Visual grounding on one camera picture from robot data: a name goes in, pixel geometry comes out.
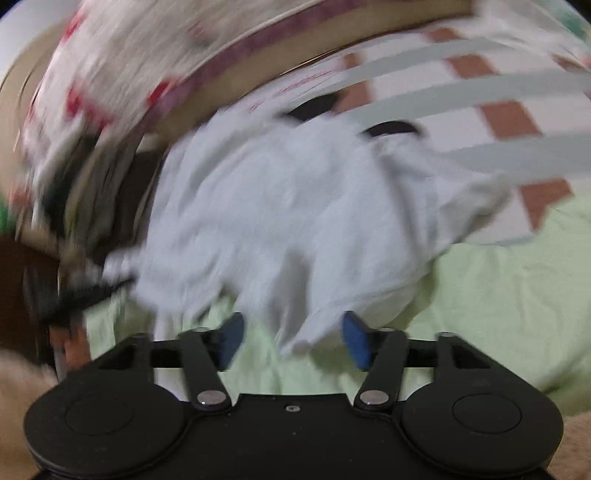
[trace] light green fabric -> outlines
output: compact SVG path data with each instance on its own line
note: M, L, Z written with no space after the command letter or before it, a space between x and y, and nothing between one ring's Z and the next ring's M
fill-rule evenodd
M563 414L591 408L591 196L552 208L529 244L453 246L435 262L422 292L391 326L418 339L456 332L547 392ZM414 316L420 306L426 308ZM149 328L137 308L122 294L87 314L93 356L137 328ZM120 313L113 317L115 310ZM215 327L231 312L232 302L224 298L201 322ZM200 323L171 321L179 332ZM248 323L243 346L222 377L233 398L239 392L351 397L363 380L344 349L280 357L273 338L255 322ZM429 380L428 369L407 369L402 396Z

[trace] beige round object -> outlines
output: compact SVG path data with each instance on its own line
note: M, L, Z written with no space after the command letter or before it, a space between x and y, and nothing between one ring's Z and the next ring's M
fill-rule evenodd
M64 28L59 23L31 42L0 85L0 196L5 199L24 172L20 130Z

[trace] green object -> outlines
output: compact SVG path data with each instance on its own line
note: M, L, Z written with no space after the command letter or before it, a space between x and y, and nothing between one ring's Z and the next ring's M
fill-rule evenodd
M14 226L8 206L0 199L0 233L10 233L14 230Z
M421 290L406 316L391 326L418 339L455 332L548 393L563 414L591 408L591 196L552 208L528 244L454 245L435 262ZM224 297L201 320L172 317L164 322L166 335L197 325L217 327L232 309ZM127 335L151 331L151 322L125 294L87 312L93 357ZM429 369L407 369L401 397L428 383L430 375ZM256 322L248 323L233 365L221 376L234 400L241 392L345 392L352 398L364 378L344 348L279 356L272 336ZM160 374L160 381L172 389L181 384L178 372Z

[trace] gray stripe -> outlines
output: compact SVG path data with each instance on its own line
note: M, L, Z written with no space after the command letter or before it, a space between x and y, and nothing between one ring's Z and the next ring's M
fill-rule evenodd
M591 134L529 137L446 153L471 170L503 170L513 184L564 176L591 175Z
M389 120L416 119L483 103L589 90L591 74L548 70L462 80L380 100L342 115L365 130Z
M445 43L435 43L427 47L403 51L402 53L399 53L393 57L385 57L383 59L370 61L361 64L358 67L347 70L347 78L345 80L334 83L323 89L314 90L313 94L306 95L301 99L298 99L298 101L294 103L291 108L295 108L297 105L301 105L305 101L310 100L316 96L324 95L325 93L329 92L335 92L348 87L349 85L353 85L354 83L380 77L387 73L395 72L396 70L404 70L428 61L441 60L449 57L491 50L513 50L513 48L507 47L492 40L488 40L487 38L474 38L473 40L453 40ZM346 53L356 53L359 51L363 51L363 49L352 47L345 50L344 52L339 52L334 56L340 57Z

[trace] white fabric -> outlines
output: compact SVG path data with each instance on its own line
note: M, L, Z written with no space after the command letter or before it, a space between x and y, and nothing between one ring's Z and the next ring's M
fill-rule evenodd
M506 187L413 135L358 132L331 114L299 125L218 113L172 149L145 246L112 255L106 274L135 272L159 313L198 314L228 290L283 353L338 339L345 310L388 323Z

